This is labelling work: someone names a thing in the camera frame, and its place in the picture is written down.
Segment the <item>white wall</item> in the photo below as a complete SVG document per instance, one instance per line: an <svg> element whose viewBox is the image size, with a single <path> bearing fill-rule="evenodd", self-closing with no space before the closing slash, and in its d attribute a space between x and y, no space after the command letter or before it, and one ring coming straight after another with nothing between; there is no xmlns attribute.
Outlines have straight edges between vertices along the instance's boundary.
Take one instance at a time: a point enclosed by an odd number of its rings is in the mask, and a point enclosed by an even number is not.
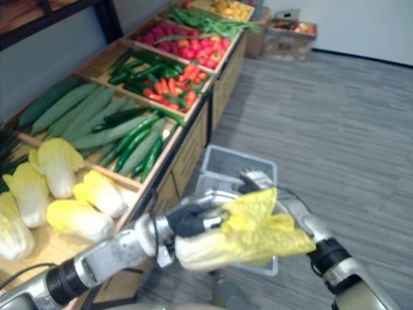
<svg viewBox="0 0 413 310"><path fill-rule="evenodd" d="M413 65L413 0L265 0L318 24L316 48Z"/></svg>
<svg viewBox="0 0 413 310"><path fill-rule="evenodd" d="M123 32L127 34L144 20L169 4L171 0L114 1Z"/></svg>
<svg viewBox="0 0 413 310"><path fill-rule="evenodd" d="M60 21L0 53L0 120L84 63L106 45L92 8Z"/></svg>

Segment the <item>black cable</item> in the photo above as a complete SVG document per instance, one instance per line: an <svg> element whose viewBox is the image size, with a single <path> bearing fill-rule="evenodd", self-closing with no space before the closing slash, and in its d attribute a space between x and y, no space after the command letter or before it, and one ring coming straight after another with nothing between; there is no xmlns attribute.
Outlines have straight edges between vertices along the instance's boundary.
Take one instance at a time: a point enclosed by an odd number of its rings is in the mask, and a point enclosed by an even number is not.
<svg viewBox="0 0 413 310"><path fill-rule="evenodd" d="M27 271L30 271L35 268L39 267L56 267L57 265L55 263L38 263L36 265L24 268L23 270L20 270L18 273L13 274L10 278L5 280L1 285L0 289L3 289L7 284L10 282L14 281L15 279L19 278L23 273L26 273Z"/></svg>

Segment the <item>gray carpet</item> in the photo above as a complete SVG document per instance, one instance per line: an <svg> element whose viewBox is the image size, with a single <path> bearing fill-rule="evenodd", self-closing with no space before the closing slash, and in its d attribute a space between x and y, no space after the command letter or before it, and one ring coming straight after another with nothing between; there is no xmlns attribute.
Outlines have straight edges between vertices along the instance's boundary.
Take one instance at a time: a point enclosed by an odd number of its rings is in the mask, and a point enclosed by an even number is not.
<svg viewBox="0 0 413 310"><path fill-rule="evenodd" d="M327 54L246 59L212 143L276 162L279 182L413 309L413 70ZM306 256L279 259L274 278L227 275L261 309L330 309L333 299ZM208 302L210 284L173 265L142 300Z"/></svg>

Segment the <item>cardboard box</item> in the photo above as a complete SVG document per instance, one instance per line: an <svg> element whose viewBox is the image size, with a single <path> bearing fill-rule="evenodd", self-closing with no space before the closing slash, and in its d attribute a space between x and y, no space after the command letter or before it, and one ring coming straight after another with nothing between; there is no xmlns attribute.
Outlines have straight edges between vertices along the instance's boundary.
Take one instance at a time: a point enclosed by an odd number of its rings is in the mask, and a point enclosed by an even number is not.
<svg viewBox="0 0 413 310"><path fill-rule="evenodd" d="M263 16L259 21L253 21L254 24L262 27L260 33L248 30L247 31L247 49L245 50L245 57L257 59L261 55L263 47L265 32L267 30L268 22L271 19L271 10L269 8L263 9Z"/></svg>
<svg viewBox="0 0 413 310"><path fill-rule="evenodd" d="M265 58L304 61L311 54L317 37L317 24L305 23L315 30L306 34L294 30L268 27L261 55Z"/></svg>

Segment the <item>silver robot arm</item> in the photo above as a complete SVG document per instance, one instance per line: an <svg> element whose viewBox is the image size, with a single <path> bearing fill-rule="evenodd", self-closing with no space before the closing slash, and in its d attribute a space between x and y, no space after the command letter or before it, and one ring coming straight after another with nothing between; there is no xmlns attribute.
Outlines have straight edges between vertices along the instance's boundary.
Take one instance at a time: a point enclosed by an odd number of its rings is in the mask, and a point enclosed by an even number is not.
<svg viewBox="0 0 413 310"><path fill-rule="evenodd" d="M244 171L240 178L245 182L241 192L274 186L261 171ZM367 269L337 242L327 226L310 213L296 194L280 189L277 207L291 214L296 225L316 244L317 249L308 256L328 289L336 295L333 310L400 310Z"/></svg>

